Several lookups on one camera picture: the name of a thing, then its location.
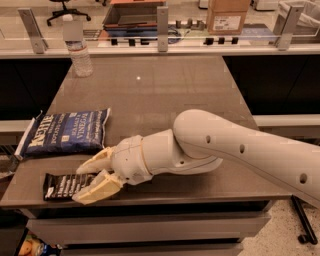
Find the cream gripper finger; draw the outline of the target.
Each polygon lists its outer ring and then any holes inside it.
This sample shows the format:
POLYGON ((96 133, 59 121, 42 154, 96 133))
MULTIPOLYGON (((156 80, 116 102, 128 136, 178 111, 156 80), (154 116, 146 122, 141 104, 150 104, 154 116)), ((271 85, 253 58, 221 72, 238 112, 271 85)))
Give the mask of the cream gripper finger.
POLYGON ((77 170, 77 174, 98 173, 102 170, 111 170, 111 155, 114 147, 106 147, 92 158, 81 164, 77 170))
POLYGON ((102 170, 90 183, 72 196, 72 199, 83 205, 92 204, 118 193, 124 185, 116 174, 102 170))

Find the white rounded gripper body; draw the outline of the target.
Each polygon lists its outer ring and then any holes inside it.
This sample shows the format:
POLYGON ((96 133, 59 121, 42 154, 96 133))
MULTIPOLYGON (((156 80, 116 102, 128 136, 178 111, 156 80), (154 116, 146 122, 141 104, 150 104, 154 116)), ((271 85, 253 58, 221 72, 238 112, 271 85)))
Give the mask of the white rounded gripper body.
POLYGON ((143 159, 140 135, 126 138, 115 147, 111 155, 111 167, 130 185, 138 185, 153 178, 143 159))

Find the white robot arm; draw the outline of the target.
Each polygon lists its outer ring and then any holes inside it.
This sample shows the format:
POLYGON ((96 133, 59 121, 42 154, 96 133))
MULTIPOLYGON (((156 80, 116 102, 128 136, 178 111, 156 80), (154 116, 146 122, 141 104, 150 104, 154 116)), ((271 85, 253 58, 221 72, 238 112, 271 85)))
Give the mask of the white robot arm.
POLYGON ((72 199, 91 204, 116 194, 125 184, 141 184, 162 173, 206 173, 225 159, 320 206, 319 147, 252 130, 197 109, 180 113, 171 129, 126 138, 87 160, 76 172, 97 177, 72 199))

